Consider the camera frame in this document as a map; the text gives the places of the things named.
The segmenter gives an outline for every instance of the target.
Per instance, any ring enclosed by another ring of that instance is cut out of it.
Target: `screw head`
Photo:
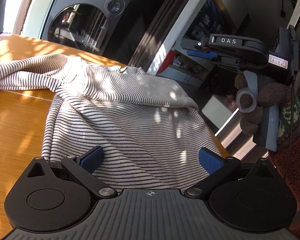
[[[197,187],[191,187],[187,190],[187,193],[192,196],[199,196],[200,194],[202,194],[202,189]]]
[[[99,194],[103,196],[110,196],[114,193],[114,189],[109,187],[104,187],[101,190],[99,190]]]

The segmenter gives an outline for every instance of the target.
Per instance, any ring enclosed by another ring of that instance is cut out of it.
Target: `striped fabric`
[[[198,106],[173,80],[65,55],[0,62],[0,89],[44,88],[56,95],[42,156],[60,161],[101,145],[105,158],[94,175],[118,191],[184,190],[208,175],[199,149],[219,154]]]

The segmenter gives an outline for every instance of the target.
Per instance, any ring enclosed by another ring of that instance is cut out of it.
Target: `blue gripper pad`
[[[213,59],[214,57],[218,57],[217,53],[214,52],[200,52],[200,51],[195,51],[195,50],[187,50],[187,54],[189,56],[193,56],[193,57],[203,57],[203,58],[207,58],[207,59]]]
[[[103,148],[96,146],[78,157],[76,163],[92,174],[102,164],[103,156]]]
[[[207,173],[212,174],[220,169],[226,163],[226,160],[206,147],[203,147],[199,151],[199,163]]]

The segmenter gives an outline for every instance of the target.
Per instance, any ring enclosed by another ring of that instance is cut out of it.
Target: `black circular disc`
[[[90,209],[89,192],[79,184],[46,176],[17,181],[4,202],[13,227],[34,232],[67,228]]]
[[[60,206],[65,200],[65,195],[55,189],[39,189],[32,192],[27,199],[30,207],[37,210],[49,210]]]
[[[296,201],[285,187],[267,178],[237,180],[217,187],[210,196],[215,215],[240,230],[269,232],[287,227]]]
[[[107,17],[116,17],[120,15],[124,8],[124,0],[106,0],[103,4],[103,10]]]

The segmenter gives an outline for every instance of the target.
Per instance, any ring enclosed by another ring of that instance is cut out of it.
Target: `wooden table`
[[[0,61],[19,60],[45,54],[65,54],[102,65],[122,64],[61,46],[48,41],[7,36],[0,41]],[[29,162],[41,154],[45,120],[54,93],[49,90],[2,91],[0,90],[0,239],[11,226],[5,215],[3,203],[6,195]],[[227,152],[214,137],[222,155]]]

